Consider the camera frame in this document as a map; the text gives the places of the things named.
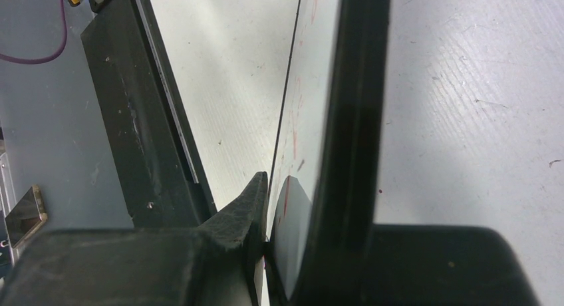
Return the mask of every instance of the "white table surface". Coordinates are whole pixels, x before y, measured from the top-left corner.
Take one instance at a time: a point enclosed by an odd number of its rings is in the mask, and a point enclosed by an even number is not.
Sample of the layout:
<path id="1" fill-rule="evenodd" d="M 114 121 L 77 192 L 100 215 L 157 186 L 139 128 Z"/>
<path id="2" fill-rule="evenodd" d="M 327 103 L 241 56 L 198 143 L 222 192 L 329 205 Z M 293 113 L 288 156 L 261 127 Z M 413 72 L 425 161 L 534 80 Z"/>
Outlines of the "white table surface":
<path id="1" fill-rule="evenodd" d="M 151 1 L 221 209 L 270 172 L 297 0 Z M 550 163 L 564 159 L 564 0 L 392 6 L 375 221 L 495 229 L 540 300 L 559 305 L 564 161 Z M 300 85 L 314 94 L 325 80 Z M 315 165 L 320 131 L 299 131 L 311 154 L 294 169 Z"/>

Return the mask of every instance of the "smartphone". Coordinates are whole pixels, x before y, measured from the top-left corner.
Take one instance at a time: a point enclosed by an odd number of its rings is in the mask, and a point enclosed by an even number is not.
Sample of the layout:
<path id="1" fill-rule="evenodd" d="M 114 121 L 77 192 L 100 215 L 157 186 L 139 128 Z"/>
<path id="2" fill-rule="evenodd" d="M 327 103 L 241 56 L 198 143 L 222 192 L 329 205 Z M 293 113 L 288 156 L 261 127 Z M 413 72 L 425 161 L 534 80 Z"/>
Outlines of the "smartphone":
<path id="1" fill-rule="evenodd" d="M 6 216 L 6 230 L 12 248 L 21 245 L 47 222 L 39 186 L 33 185 Z"/>

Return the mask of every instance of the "black edge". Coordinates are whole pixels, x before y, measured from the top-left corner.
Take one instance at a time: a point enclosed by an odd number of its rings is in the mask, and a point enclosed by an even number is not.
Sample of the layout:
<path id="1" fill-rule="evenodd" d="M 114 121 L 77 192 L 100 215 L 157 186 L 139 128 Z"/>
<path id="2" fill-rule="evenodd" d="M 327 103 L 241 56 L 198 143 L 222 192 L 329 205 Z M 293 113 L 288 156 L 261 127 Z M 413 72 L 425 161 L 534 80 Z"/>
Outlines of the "black edge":
<path id="1" fill-rule="evenodd" d="M 179 150 L 183 150 L 185 172 L 189 172 L 192 181 L 199 184 L 202 188 L 204 196 L 208 201 L 208 207 L 212 214 L 217 213 L 217 208 L 213 200 L 212 191 L 204 172 L 204 165 L 198 153 L 198 147 L 186 116 L 186 110 L 182 102 L 182 97 L 176 85 L 174 72 L 170 66 L 168 54 L 158 28 L 157 20 L 153 12 L 151 0 L 136 0 L 140 11 L 141 19 L 145 28 L 145 32 L 149 39 L 153 57 L 159 71 L 160 79 L 163 84 L 164 96 L 171 108 L 171 123 L 175 124 L 175 130 L 178 133 L 178 139 L 175 143 Z"/>
<path id="2" fill-rule="evenodd" d="M 321 174 L 296 290 L 300 305 L 360 296 L 376 198 L 390 0 L 341 0 Z"/>
<path id="3" fill-rule="evenodd" d="M 112 0 L 82 33 L 136 228 L 194 227 L 214 213 L 192 182 L 135 0 Z"/>

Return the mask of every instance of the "thin black line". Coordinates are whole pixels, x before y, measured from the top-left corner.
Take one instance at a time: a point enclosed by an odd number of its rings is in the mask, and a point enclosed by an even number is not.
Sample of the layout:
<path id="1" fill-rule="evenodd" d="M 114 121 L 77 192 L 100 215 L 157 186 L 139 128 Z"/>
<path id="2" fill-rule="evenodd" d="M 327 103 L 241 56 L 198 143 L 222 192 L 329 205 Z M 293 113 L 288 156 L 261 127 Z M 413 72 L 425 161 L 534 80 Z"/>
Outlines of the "thin black line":
<path id="1" fill-rule="evenodd" d="M 290 45 L 290 56 L 288 57 L 288 69 L 286 70 L 286 83 L 284 84 L 284 93 L 282 94 L 282 107 L 280 108 L 280 119 L 278 120 L 278 131 L 276 132 L 276 142 L 274 144 L 274 157 L 272 159 L 272 169 L 270 171 L 270 183 L 268 183 L 268 198 L 270 199 L 270 191 L 272 188 L 272 178 L 274 177 L 274 166 L 276 165 L 276 155 L 278 153 L 278 141 L 280 141 L 280 129 L 282 127 L 282 116 L 284 115 L 284 104 L 286 103 L 286 91 L 288 89 L 288 79 L 290 77 L 290 66 L 292 64 L 292 54 L 294 52 L 294 42 L 296 40 L 296 30 L 298 27 L 299 7 L 301 0 L 298 0 L 298 8 L 296 10 L 296 21 L 294 22 L 294 34 L 292 35 L 292 44 Z"/>

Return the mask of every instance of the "wire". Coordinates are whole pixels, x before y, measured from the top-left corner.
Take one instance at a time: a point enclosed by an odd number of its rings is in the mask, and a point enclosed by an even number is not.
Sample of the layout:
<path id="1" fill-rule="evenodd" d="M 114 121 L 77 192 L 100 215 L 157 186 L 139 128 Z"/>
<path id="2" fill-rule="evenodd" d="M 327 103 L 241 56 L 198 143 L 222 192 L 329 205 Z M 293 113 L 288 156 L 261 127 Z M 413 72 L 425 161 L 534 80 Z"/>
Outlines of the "wire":
<path id="1" fill-rule="evenodd" d="M 10 57 L 9 55 L 3 55 L 0 53 L 0 60 L 17 63 L 20 65 L 40 65 L 42 63 L 47 63 L 55 60 L 56 58 L 63 53 L 65 46 L 67 45 L 67 19 L 65 18 L 65 6 L 63 0 L 59 0 L 59 5 L 61 6 L 61 21 L 63 22 L 63 40 L 59 45 L 58 49 L 48 57 L 39 58 L 39 59 L 22 59 L 16 57 Z"/>

